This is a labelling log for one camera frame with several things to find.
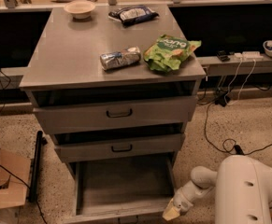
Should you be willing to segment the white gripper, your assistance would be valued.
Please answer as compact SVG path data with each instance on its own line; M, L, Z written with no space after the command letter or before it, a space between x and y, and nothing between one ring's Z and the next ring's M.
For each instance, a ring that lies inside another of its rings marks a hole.
M163 219L170 221L179 217L180 214L187 213L193 207L193 204L203 196L203 191L193 181L187 182L175 192L173 200L169 201L163 211Z

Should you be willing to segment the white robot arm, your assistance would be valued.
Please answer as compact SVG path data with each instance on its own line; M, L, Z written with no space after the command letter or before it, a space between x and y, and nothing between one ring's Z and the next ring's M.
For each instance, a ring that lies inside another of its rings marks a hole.
M232 155L212 171L197 166L175 191L163 212L167 221L189 211L196 200L215 192L215 224L272 224L272 167Z

